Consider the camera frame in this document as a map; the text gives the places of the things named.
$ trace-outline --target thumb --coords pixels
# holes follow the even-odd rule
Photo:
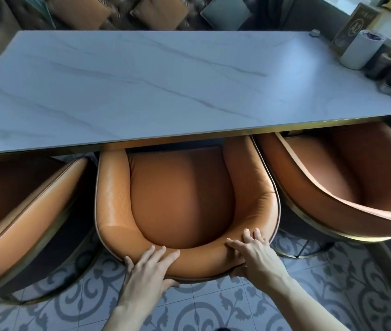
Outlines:
[[[234,268],[231,274],[229,274],[229,277],[235,278],[236,276],[241,276],[242,278],[248,278],[248,268],[244,265]]]
[[[178,286],[180,286],[180,283],[178,283],[176,280],[173,280],[173,279],[165,279],[165,280],[163,280],[163,282],[162,282],[162,293],[163,293],[165,290],[170,289],[171,287],[178,287]]]

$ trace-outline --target brown throw pillow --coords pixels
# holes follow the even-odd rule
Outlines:
[[[99,30],[111,8],[99,0],[49,0],[50,12],[75,30]]]
[[[131,11],[152,30],[175,30],[187,14],[180,0],[140,0]]]

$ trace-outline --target green throw pillow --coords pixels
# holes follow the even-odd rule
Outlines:
[[[243,0],[212,0],[200,13],[215,30],[236,31],[251,16]]]

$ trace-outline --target marble table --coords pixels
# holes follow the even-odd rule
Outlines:
[[[0,57],[0,154],[388,115],[390,96],[303,32],[21,31]]]

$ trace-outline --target person's left hand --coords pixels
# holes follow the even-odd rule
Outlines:
[[[166,248],[162,246],[160,250],[154,250],[153,245],[143,253],[136,266],[129,257],[124,258],[127,272],[117,306],[129,307],[129,311],[142,321],[153,311],[165,290],[179,286],[177,281],[164,277],[170,265],[179,257],[180,251],[177,250],[159,261]]]

